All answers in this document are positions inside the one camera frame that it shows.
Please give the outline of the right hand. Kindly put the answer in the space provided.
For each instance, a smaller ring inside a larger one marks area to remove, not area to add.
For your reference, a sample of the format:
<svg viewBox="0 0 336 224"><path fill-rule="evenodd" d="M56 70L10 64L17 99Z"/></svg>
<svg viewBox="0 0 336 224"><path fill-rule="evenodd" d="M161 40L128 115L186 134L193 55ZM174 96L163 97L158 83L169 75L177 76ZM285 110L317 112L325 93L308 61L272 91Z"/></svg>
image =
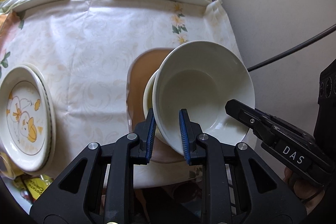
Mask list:
<svg viewBox="0 0 336 224"><path fill-rule="evenodd" d="M307 215L309 215L317 205L322 201L325 190L311 184L307 180L299 180L288 167L284 169L284 183L301 200L305 206Z"/></svg>

